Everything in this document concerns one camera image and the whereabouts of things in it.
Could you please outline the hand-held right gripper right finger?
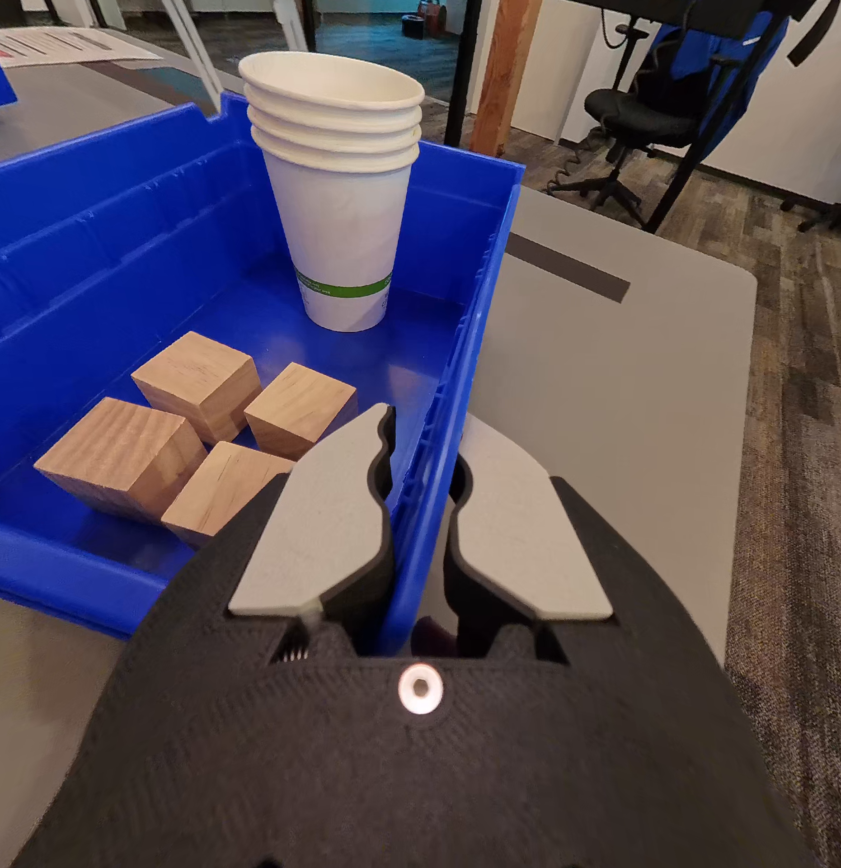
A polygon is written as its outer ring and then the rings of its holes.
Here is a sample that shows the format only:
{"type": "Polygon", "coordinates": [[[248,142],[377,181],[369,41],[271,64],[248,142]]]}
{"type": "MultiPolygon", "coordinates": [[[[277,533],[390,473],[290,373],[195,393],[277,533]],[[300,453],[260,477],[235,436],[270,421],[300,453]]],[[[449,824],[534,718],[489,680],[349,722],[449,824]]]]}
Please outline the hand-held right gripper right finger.
{"type": "Polygon", "coordinates": [[[550,474],[474,416],[465,420],[450,497],[444,591],[460,653],[487,653],[508,625],[613,616],[550,474]]]}

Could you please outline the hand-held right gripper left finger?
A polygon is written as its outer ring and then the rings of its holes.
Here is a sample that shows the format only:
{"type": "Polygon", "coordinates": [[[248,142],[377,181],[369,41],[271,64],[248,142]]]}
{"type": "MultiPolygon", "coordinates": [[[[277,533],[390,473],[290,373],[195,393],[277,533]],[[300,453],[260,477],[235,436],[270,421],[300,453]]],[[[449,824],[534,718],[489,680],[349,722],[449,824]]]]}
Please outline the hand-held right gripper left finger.
{"type": "Polygon", "coordinates": [[[376,404],[296,462],[229,603],[239,616],[340,624],[370,653],[395,582],[385,499],[396,409],[376,404]]]}

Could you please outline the wooden cube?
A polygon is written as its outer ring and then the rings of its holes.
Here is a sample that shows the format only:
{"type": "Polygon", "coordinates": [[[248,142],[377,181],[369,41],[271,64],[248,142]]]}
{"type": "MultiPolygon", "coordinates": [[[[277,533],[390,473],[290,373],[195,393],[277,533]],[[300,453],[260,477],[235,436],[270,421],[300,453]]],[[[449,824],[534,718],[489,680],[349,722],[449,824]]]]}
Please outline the wooden cube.
{"type": "Polygon", "coordinates": [[[107,396],[34,468],[93,509],[160,524],[207,455],[188,419],[107,396]]]}
{"type": "Polygon", "coordinates": [[[262,391],[254,360],[189,331],[132,373],[149,404],[186,418],[209,445],[232,442],[248,425],[244,411],[262,391]]]}
{"type": "Polygon", "coordinates": [[[219,442],[162,517],[162,525],[201,548],[294,461],[236,443],[219,442]]]}
{"type": "Polygon", "coordinates": [[[293,362],[244,413],[261,451],[297,461],[355,418],[358,407],[354,386],[293,362]]]}

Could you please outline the black standing desk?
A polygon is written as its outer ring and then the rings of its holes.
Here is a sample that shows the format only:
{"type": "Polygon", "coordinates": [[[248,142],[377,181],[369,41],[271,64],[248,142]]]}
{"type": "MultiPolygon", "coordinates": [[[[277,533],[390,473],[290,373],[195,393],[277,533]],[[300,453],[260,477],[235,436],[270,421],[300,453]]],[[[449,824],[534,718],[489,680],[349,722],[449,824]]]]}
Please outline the black standing desk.
{"type": "Polygon", "coordinates": [[[814,1],[699,1],[699,2],[663,2],[663,1],[633,1],[633,2],[601,2],[581,1],[580,5],[598,9],[612,9],[628,13],[635,19],[645,18],[662,25],[679,25],[682,23],[687,8],[691,8],[686,28],[700,31],[720,38],[742,39],[756,15],[762,11],[773,16],[771,25],[766,29],[757,51],[738,71],[736,79],[725,98],[710,114],[708,125],[702,135],[688,146],[686,156],[682,159],[673,179],[670,181],[664,196],[653,211],[647,226],[643,231],[655,233],[665,220],[670,209],[684,189],[686,182],[696,170],[704,157],[708,156],[721,141],[720,131],[728,131],[728,121],[740,118],[740,109],[747,104],[745,93],[752,89],[769,61],[773,50],[781,40],[783,27],[789,20],[801,21],[815,6],[814,1]]]}

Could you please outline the black office chair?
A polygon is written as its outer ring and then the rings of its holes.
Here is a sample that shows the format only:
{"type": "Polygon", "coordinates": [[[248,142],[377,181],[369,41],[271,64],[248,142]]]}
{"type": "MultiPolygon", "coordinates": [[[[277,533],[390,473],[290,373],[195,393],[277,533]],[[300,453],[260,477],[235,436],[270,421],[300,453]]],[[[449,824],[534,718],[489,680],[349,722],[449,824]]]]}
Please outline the black office chair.
{"type": "MultiPolygon", "coordinates": [[[[691,8],[687,8],[682,23],[675,25],[680,26],[682,31],[689,30],[686,24],[690,12],[691,8]]],[[[693,144],[699,136],[698,123],[649,109],[636,97],[633,81],[627,91],[617,89],[592,91],[587,95],[584,107],[586,112],[598,121],[602,136],[614,139],[616,157],[608,157],[608,161],[614,163],[614,168],[607,176],[600,178],[571,183],[563,183],[558,179],[551,180],[546,186],[546,193],[553,195],[560,192],[577,192],[582,198],[587,197],[589,193],[596,193],[592,211],[612,199],[636,221],[640,228],[645,229],[647,223],[639,210],[642,199],[620,180],[624,163],[636,150],[647,151],[651,146],[656,145],[684,147],[693,144]]]]}

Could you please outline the blue jacket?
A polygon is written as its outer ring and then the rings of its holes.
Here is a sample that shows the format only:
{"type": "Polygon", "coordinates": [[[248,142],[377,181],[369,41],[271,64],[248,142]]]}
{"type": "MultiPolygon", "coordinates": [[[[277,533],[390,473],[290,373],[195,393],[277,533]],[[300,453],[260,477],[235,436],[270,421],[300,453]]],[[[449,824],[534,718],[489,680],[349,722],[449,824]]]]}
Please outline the blue jacket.
{"type": "Polygon", "coordinates": [[[653,111],[698,123],[702,135],[772,19],[760,12],[740,40],[663,25],[634,76],[636,97],[653,111]]]}

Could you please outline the red bag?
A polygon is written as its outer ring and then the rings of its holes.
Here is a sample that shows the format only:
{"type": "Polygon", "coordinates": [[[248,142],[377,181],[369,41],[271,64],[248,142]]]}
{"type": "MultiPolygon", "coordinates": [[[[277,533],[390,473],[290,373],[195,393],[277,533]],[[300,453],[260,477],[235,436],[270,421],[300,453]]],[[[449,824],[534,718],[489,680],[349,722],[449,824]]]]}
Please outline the red bag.
{"type": "Polygon", "coordinates": [[[401,16],[402,36],[409,39],[437,39],[446,34],[447,5],[440,1],[420,1],[413,13],[401,16]]]}

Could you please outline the printed paper sheet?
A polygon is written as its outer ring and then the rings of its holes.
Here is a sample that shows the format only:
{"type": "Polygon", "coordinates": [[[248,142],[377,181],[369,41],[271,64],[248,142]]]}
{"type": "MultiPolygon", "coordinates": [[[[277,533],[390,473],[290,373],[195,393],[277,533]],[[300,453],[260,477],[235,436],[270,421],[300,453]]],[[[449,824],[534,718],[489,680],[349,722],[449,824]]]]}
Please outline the printed paper sheet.
{"type": "Polygon", "coordinates": [[[57,26],[0,28],[4,70],[99,61],[158,60],[160,56],[109,29],[57,26]]]}

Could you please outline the wooden post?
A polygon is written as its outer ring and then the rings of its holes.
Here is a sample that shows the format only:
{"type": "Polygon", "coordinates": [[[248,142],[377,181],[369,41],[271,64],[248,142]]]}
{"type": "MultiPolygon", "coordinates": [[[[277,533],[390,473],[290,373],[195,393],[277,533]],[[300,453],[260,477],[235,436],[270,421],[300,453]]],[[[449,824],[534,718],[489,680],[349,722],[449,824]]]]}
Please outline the wooden post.
{"type": "Polygon", "coordinates": [[[502,157],[542,1],[500,1],[469,148],[502,157]]]}

